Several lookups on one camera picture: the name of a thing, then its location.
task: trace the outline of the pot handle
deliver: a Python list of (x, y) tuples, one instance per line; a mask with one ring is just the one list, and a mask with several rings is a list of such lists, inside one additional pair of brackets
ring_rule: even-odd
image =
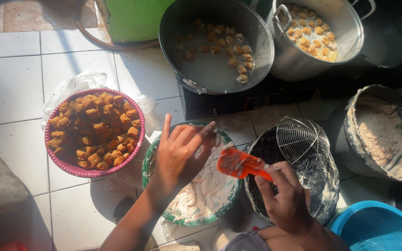
[[(275, 8), (275, 2), (276, 0), (273, 1), (273, 5), (272, 8)], [(280, 24), (280, 21), (278, 18), (276, 18), (277, 14), (283, 11), (286, 15), (286, 17), (288, 18), (289, 22), (288, 25), (286, 26), (285, 29), (282, 28), (282, 25)], [(289, 28), (291, 27), (291, 24), (293, 23), (293, 19), (291, 17), (291, 15), (289, 14), (288, 8), (284, 5), (284, 4), (280, 4), (280, 6), (276, 9), (276, 11), (274, 12), (274, 15), (272, 16), (272, 24), (274, 25), (274, 27), (277, 27), (280, 31), (280, 37), (283, 37), (283, 35), (289, 30)]]
[[(370, 16), (370, 15), (376, 10), (376, 3), (375, 3), (375, 1), (374, 1), (374, 0), (367, 0), (367, 1), (370, 3), (370, 6), (372, 7), (372, 9), (370, 10), (370, 12), (369, 12), (368, 14), (366, 14), (365, 16), (363, 16), (363, 17), (361, 18), (361, 20), (366, 19), (368, 16)], [(354, 6), (357, 2), (359, 2), (359, 0), (355, 0), (355, 1), (352, 3), (352, 6)]]

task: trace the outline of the pink plastic strainer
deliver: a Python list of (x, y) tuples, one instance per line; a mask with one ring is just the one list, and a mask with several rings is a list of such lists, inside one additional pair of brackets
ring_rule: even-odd
[[(134, 109), (137, 110), (137, 113), (139, 114), (139, 118), (141, 120), (141, 134), (139, 137), (139, 142), (137, 143), (137, 146), (135, 148), (135, 150), (131, 153), (130, 157), (128, 157), (124, 162), (122, 162), (122, 164), (113, 167), (113, 168), (109, 168), (106, 170), (86, 170), (78, 165), (75, 165), (75, 163), (68, 163), (66, 161), (60, 160), (58, 157), (56, 157), (54, 155), (54, 152), (52, 149), (50, 149), (48, 146), (46, 146), (46, 150), (47, 153), (49, 154), (49, 157), (52, 159), (52, 161), (59, 167), (61, 168), (63, 171), (70, 173), (72, 175), (78, 176), (78, 177), (88, 177), (88, 178), (95, 178), (95, 177), (102, 177), (105, 175), (109, 175), (112, 174), (116, 171), (119, 171), (121, 168), (123, 168), (124, 166), (126, 166), (127, 163), (129, 163), (134, 156), (136, 155), (136, 153), (139, 151), (139, 148), (142, 145), (142, 142), (144, 141), (144, 137), (145, 137), (145, 118), (144, 118), (144, 114), (142, 113), (142, 110), (140, 109), (140, 107), (137, 105), (137, 103), (132, 100), (130, 97), (128, 97), (127, 95), (118, 92), (116, 90), (112, 90), (112, 89), (106, 89), (106, 88), (98, 88), (98, 89), (89, 89), (86, 91), (81, 91), (78, 92), (72, 96), (70, 96), (69, 98), (65, 99), (63, 102), (61, 102), (57, 108), (55, 108), (55, 110), (53, 111), (53, 113), (51, 114), (51, 116), (49, 117), (49, 119), (57, 117), (60, 113), (59, 111), (59, 107), (61, 106), (61, 104), (63, 104), (64, 102), (70, 102), (72, 100), (75, 100), (78, 97), (85, 97), (86, 95), (92, 94), (92, 95), (96, 95), (96, 96), (100, 96), (100, 94), (102, 94), (103, 92), (107, 92), (108, 94), (112, 94), (113, 96), (118, 96), (118, 95), (122, 95), (122, 97), (125, 99), (126, 102), (129, 102)], [(51, 137), (51, 133), (53, 130), (51, 130), (51, 125), (50, 123), (46, 124), (46, 130), (44, 132), (44, 142), (47, 144), (49, 142), (49, 140), (52, 139)]]

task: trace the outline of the orange spatula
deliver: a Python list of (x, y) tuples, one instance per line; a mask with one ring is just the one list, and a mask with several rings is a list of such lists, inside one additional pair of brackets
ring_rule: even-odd
[(217, 169), (224, 174), (243, 179), (248, 174), (259, 175), (273, 181), (271, 175), (265, 172), (269, 165), (262, 159), (244, 153), (235, 148), (224, 149), (217, 162)]

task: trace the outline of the white batter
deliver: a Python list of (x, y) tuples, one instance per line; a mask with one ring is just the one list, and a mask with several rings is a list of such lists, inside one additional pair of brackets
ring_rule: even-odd
[(227, 197), (233, 192), (232, 187), (237, 184), (237, 178), (218, 172), (217, 160), (224, 148), (233, 145), (230, 142), (212, 148), (212, 154), (201, 172), (168, 205), (166, 212), (175, 216), (176, 221), (185, 218), (187, 223), (208, 217), (229, 202)]
[(373, 160), (381, 167), (402, 151), (402, 120), (396, 107), (372, 95), (361, 95), (356, 103), (359, 133)]

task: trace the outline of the stainless steel pot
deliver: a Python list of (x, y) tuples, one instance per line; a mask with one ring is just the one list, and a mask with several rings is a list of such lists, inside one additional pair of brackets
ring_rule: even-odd
[[(364, 32), (361, 20), (371, 15), (376, 4), (371, 4), (371, 11), (359, 18), (355, 9), (347, 0), (273, 0), (272, 9), (266, 20), (276, 47), (274, 64), (271, 74), (286, 81), (301, 81), (318, 75), (334, 65), (344, 64), (357, 56), (364, 43)], [(324, 20), (336, 35), (338, 57), (335, 62), (327, 62), (309, 54), (297, 47), (286, 32), (291, 27), (292, 18), (285, 4), (296, 3), (314, 10)], [(282, 27), (277, 14), (282, 11), (288, 17), (287, 25)]]
[[(248, 83), (240, 88), (213, 89), (204, 83), (218, 83), (207, 71), (201, 79), (189, 79), (188, 72), (178, 69), (171, 56), (174, 35), (193, 28), (193, 20), (200, 18), (213, 24), (235, 27), (244, 35), (254, 52), (254, 72)], [(274, 60), (274, 41), (265, 21), (249, 6), (240, 0), (176, 0), (165, 11), (159, 27), (159, 42), (165, 58), (176, 72), (176, 81), (182, 87), (198, 94), (226, 94), (247, 90), (266, 77)]]

